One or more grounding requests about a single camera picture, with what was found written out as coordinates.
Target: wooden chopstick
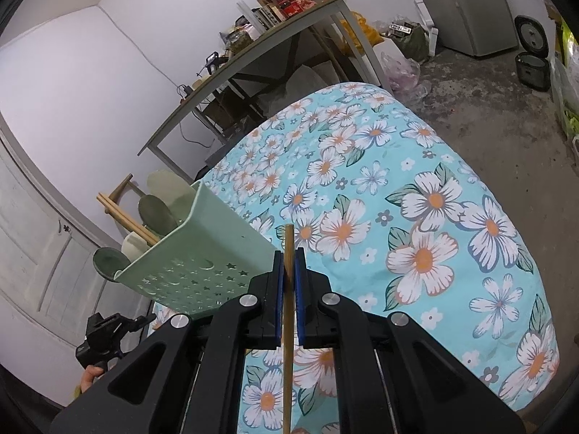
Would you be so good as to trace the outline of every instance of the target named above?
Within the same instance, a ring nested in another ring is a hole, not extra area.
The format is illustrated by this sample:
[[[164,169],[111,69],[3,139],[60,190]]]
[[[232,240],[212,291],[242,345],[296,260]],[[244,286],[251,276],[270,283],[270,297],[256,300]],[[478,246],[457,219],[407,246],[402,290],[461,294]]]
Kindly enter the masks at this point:
[[[111,200],[111,198],[99,192],[97,200],[108,209],[108,213],[110,213],[116,221],[127,230],[137,233],[137,235],[144,239],[149,246],[154,246],[159,242],[159,238],[156,235],[151,233],[141,224],[138,224],[130,215],[125,214],[123,210]]]
[[[286,245],[284,248],[284,305],[282,338],[284,345],[284,404],[283,434],[291,431],[291,401],[293,385],[293,316],[295,312],[295,294],[293,292],[293,262],[295,243],[293,241],[293,224],[286,224]]]

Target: yellow bag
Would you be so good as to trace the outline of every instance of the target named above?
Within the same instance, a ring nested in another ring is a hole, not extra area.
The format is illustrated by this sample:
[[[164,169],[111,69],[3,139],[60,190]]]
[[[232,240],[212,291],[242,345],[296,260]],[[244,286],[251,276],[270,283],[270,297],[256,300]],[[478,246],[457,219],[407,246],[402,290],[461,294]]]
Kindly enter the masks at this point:
[[[358,24],[362,28],[362,31],[364,31],[364,34],[366,34],[366,37],[370,41],[370,45],[372,47],[380,44],[381,42],[384,42],[383,37],[380,36],[378,31],[375,30],[372,26],[368,25],[368,23],[366,23],[366,18],[364,18],[363,15],[361,15],[360,13],[357,13],[355,11],[352,11],[351,13],[356,17]],[[342,26],[344,26],[346,28],[346,31],[348,31],[348,34],[353,39],[354,44],[356,45],[356,48],[358,49],[358,52],[361,55],[364,55],[365,52],[364,52],[364,49],[362,48],[362,44],[360,44],[360,41],[358,40],[358,38],[354,34],[354,31],[352,31],[352,28],[350,27],[348,22],[346,20],[340,20],[340,23],[342,23]],[[354,53],[352,52],[350,46],[346,43],[346,40],[343,40],[343,42],[344,42],[344,46],[343,46],[342,52],[344,52],[344,54],[346,54],[348,56],[353,56]]]

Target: green plastic utensil holder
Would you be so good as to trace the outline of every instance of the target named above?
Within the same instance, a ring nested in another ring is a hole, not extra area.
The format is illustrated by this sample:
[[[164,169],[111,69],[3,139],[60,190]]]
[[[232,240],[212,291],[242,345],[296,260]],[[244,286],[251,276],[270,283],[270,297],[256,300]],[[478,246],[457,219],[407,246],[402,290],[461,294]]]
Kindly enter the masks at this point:
[[[271,271],[275,246],[201,180],[185,221],[115,281],[179,313],[219,307],[247,292],[250,279]]]

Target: white door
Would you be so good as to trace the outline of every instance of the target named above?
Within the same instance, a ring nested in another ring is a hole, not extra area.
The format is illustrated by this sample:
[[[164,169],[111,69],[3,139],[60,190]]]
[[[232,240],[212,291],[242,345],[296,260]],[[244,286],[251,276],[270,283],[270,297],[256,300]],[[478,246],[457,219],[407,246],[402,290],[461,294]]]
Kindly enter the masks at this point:
[[[0,363],[60,404],[71,401],[82,372],[74,349],[86,320],[146,314],[149,300],[94,270],[97,245],[68,223],[0,143]],[[138,343],[133,333],[123,341]]]

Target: floral bedsheet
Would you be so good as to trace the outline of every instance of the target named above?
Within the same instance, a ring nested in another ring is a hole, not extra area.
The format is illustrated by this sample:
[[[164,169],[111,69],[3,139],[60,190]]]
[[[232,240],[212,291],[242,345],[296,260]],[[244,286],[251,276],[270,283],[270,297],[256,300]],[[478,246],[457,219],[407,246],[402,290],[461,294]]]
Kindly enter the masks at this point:
[[[513,409],[559,352],[537,266],[477,174],[383,89],[324,88],[248,134],[205,178],[254,229],[295,246],[332,289],[402,310]],[[282,352],[247,356],[239,431],[282,426]],[[330,349],[296,346],[292,426],[338,431]]]

